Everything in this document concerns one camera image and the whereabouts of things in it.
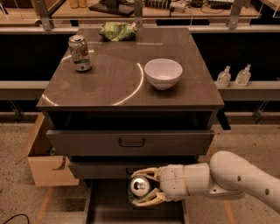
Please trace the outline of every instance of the spray bottle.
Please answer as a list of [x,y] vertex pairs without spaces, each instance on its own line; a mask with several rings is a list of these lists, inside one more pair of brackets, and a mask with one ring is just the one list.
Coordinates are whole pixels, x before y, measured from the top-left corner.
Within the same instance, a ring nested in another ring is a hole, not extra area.
[[251,77],[250,68],[251,68],[251,65],[247,64],[247,66],[237,74],[236,79],[235,79],[235,83],[237,85],[245,87],[248,84],[249,79]]
[[224,71],[220,72],[216,85],[218,88],[226,88],[230,82],[231,74],[229,72],[230,66],[227,66]]

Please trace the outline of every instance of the green bag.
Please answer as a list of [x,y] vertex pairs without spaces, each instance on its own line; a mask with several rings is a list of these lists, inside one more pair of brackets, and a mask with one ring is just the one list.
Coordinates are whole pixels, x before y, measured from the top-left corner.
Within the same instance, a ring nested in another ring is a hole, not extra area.
[[99,34],[111,41],[130,39],[137,33],[136,24],[125,22],[106,22]]

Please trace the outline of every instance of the silver can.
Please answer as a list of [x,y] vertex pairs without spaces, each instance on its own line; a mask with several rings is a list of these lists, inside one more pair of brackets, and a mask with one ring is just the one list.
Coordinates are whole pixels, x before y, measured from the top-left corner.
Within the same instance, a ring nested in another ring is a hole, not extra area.
[[88,44],[82,35],[73,35],[68,41],[73,63],[77,71],[87,71],[91,68],[88,55]]
[[149,180],[142,176],[134,177],[130,182],[130,190],[136,197],[143,197],[147,195],[151,190]]

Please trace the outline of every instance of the white bowl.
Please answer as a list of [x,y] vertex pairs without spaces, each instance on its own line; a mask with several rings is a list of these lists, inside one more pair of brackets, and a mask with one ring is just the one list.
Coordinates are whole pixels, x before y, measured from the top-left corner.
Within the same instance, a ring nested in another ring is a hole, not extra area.
[[165,90],[174,86],[182,72],[182,66],[171,59],[153,59],[144,68],[148,82],[156,89]]

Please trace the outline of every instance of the soda can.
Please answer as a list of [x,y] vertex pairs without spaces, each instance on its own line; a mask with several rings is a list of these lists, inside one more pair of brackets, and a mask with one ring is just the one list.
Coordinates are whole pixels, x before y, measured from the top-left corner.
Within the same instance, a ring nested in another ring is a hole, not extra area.
[[73,35],[68,41],[73,63],[77,71],[87,71],[91,68],[88,55],[88,44],[82,35]]

